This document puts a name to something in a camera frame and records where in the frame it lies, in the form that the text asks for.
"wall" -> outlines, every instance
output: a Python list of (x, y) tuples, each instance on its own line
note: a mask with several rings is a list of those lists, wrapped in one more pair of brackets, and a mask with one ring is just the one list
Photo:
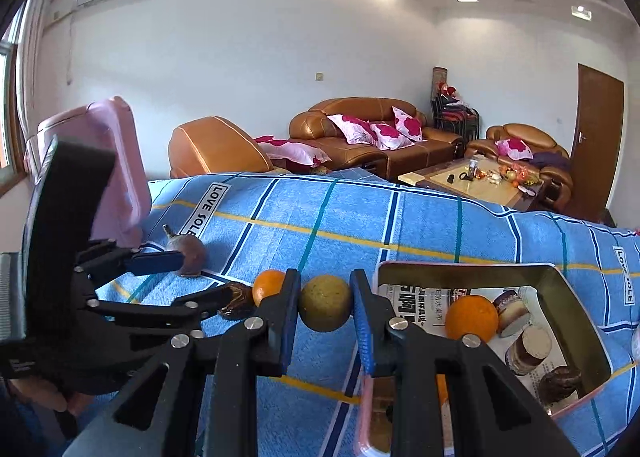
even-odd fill
[(438, 64), (492, 125), (521, 122), (552, 135), (567, 151), (574, 142), (578, 63), (625, 82), (622, 41), (535, 15), (483, 14), (468, 8), (438, 16)]
[(615, 188), (610, 212), (618, 226), (640, 228), (640, 28), (627, 43), (628, 116), (620, 179)]
[(435, 37), (413, 0), (107, 0), (45, 32), (38, 118), (122, 95), (148, 176), (166, 177), (173, 128), (208, 114), (288, 137), (295, 114), (330, 97), (428, 108)]
[(20, 249), (30, 199), (31, 188), (26, 180), (20, 181), (0, 198), (0, 253)]

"white curtain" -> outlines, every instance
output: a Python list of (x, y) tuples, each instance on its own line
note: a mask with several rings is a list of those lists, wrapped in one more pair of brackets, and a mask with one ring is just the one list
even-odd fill
[(38, 113), (35, 105), (36, 69), (38, 66), (38, 46), (46, 9), (50, 0), (27, 0), (20, 23), (18, 51), (16, 58), (16, 93), (20, 128), (26, 143), (26, 166), (31, 181), (40, 169), (40, 157), (36, 133)]

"coffee table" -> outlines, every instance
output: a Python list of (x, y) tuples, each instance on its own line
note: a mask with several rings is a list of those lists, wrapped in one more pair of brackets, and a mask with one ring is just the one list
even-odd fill
[[(453, 195), (494, 202), (523, 212), (535, 207), (535, 204), (539, 201), (543, 190), (548, 184), (547, 181), (543, 180), (539, 184), (529, 186), (528, 188), (535, 192), (534, 196), (529, 196), (517, 188), (514, 188), (505, 180), (500, 181), (500, 184), (493, 184), (490, 183), (488, 179), (475, 179), (473, 181), (460, 179), (460, 174), (467, 171), (470, 159), (477, 160), (481, 170), (497, 171), (500, 166), (497, 161), (475, 155), (473, 158), (453, 160), (416, 172), (402, 174), (402, 176), (398, 177), (398, 180), (420, 188), (440, 190), (441, 192), (451, 193)], [(447, 182), (447, 177), (449, 177), (450, 174), (454, 176), (453, 183)]]

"door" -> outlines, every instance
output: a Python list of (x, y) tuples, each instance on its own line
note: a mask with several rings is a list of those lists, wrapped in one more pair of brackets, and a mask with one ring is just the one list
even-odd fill
[(620, 80), (578, 64), (578, 114), (571, 175), (572, 199), (565, 213), (599, 222), (618, 164), (625, 85)]

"orange fruit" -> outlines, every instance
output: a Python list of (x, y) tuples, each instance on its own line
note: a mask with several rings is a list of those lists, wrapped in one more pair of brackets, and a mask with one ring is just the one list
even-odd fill
[(449, 399), (449, 390), (447, 390), (447, 380), (444, 374), (436, 374), (436, 383), (438, 384), (438, 397), (440, 398), (440, 406)]
[(263, 271), (255, 278), (254, 295), (255, 305), (260, 305), (263, 298), (271, 296), (272, 294), (278, 294), (282, 289), (282, 283), (284, 282), (284, 273), (277, 269), (267, 269)]
[(487, 343), (498, 330), (498, 312), (484, 296), (468, 294), (457, 299), (449, 307), (444, 319), (447, 337), (459, 340), (467, 333), (480, 337)]

